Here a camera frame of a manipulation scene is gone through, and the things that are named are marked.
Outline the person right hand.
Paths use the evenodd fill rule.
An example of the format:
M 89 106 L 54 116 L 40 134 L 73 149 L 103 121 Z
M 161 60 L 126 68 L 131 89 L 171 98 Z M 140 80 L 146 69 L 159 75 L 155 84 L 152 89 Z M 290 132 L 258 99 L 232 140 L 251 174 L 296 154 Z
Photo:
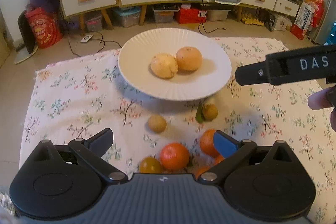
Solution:
M 335 86 L 329 87 L 312 94 L 307 101 L 311 110 L 333 108 L 330 114 L 330 125 L 335 131 Z

